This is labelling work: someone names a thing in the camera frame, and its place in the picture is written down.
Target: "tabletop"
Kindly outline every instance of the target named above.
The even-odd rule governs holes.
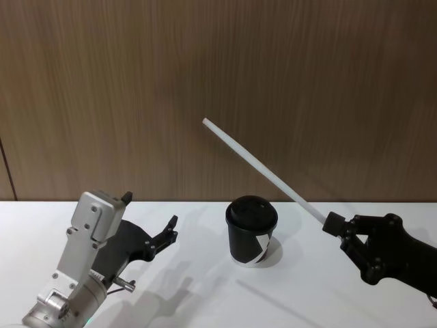
[[[137,289],[109,295],[89,328],[437,327],[426,296],[397,280],[361,281],[339,240],[295,203],[279,215],[267,259],[238,266],[227,202],[133,202],[124,219],[150,235],[179,217],[175,244],[123,272]],[[437,244],[435,203],[312,203],[351,219],[396,213],[415,238]],[[75,202],[0,202],[0,326],[19,323],[57,266]]]

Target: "cup lid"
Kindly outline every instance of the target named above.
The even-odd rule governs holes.
[[[276,227],[278,214],[264,198],[248,195],[234,200],[227,207],[226,222],[250,232],[265,232]]]

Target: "white label on cup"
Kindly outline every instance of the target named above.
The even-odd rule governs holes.
[[[259,246],[261,246],[261,248],[262,248],[262,251],[252,261],[247,262],[246,265],[251,265],[251,264],[255,264],[256,262],[258,262],[263,257],[264,253],[266,253],[268,243],[270,242],[270,238],[268,238],[268,234],[263,234],[261,236],[256,236],[256,237],[257,237]]]

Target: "wood panel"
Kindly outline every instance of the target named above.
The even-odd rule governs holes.
[[[0,200],[14,200],[14,192],[9,181],[8,171],[0,149]]]
[[[2,1],[18,198],[437,200],[436,1]]]

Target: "black paper cup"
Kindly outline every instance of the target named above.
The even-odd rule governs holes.
[[[245,267],[256,267],[267,254],[278,213],[264,198],[243,196],[226,209],[232,258]]]

